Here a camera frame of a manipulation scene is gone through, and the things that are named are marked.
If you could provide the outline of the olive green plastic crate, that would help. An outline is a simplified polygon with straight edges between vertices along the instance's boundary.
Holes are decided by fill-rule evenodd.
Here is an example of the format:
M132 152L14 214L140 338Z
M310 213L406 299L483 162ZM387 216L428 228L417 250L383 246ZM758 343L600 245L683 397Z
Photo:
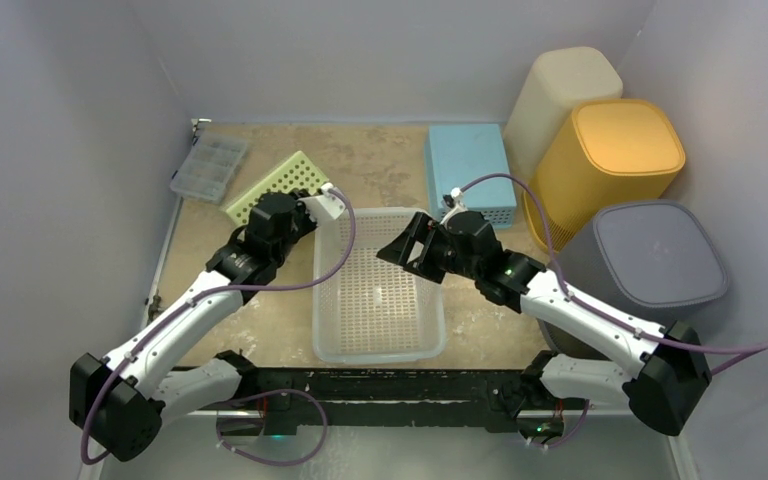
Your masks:
M315 194L329 177L303 151L298 150L269 170L250 187L229 201L220 211L236 226L248 223L249 215L262 196L304 190Z

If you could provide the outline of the white plastic tray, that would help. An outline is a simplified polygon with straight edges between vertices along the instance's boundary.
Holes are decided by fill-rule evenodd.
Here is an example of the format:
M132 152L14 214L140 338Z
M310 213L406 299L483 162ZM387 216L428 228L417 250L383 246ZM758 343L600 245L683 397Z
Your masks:
M440 285L378 259L415 209L360 208L315 231L312 347L322 361L346 365L413 362L446 346ZM340 269L325 277L333 267Z

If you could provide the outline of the beige plastic bin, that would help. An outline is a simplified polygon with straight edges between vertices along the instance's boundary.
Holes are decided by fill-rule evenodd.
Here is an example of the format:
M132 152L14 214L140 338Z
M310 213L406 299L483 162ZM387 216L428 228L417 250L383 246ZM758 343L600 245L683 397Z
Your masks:
M571 47L539 55L502 133L513 168L530 178L576 106L619 98L623 91L614 66L595 48Z

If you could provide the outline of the grey mesh basket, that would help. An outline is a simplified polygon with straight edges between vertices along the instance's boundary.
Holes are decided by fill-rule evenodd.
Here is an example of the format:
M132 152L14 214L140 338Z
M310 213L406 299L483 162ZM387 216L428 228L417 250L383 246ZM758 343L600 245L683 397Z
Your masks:
M666 327L705 309L729 287L703 226L671 200L601 209L550 265L561 268L568 285Z

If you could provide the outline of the yellow mesh basket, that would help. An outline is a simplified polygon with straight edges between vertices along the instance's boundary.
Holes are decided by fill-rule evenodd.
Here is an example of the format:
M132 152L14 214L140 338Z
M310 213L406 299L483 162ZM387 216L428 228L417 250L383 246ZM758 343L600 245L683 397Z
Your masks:
M528 181L533 238L563 247L602 208L659 198L686 162L672 123L642 99L584 102L563 122Z

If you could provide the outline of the light blue plastic crate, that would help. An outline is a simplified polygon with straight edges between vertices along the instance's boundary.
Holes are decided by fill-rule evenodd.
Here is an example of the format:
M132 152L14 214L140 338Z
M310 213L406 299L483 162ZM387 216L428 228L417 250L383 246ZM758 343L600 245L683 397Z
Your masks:
M488 174L510 172L500 126L492 123L431 125L424 163L429 211L437 220L448 211L443 197L453 188ZM463 202L498 229L514 223L517 199L507 179L481 182L464 194Z

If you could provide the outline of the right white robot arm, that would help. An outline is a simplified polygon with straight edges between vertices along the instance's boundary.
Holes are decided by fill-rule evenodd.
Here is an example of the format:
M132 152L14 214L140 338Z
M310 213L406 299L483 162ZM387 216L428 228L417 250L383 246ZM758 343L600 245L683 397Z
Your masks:
M550 355L521 381L533 406L556 398L624 403L644 425L676 436L712 381L694 329L635 317L569 285L558 270L504 248L478 212L444 222L416 213L377 256L435 283L448 274L467 278L489 302L554 325L601 354Z

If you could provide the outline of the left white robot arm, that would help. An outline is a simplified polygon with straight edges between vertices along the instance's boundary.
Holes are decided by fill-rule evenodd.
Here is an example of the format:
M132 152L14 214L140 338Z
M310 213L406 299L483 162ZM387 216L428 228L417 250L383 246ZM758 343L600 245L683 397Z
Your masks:
M204 406L226 401L244 409L257 399L253 370L235 353L178 372L179 360L214 326L257 293L287 292L273 283L294 246L317 228L352 212L325 184L318 194L271 192L236 228L189 289L154 322L97 358L80 356L69 371L69 419L80 428L80 458L90 466L113 456L130 461L161 428Z

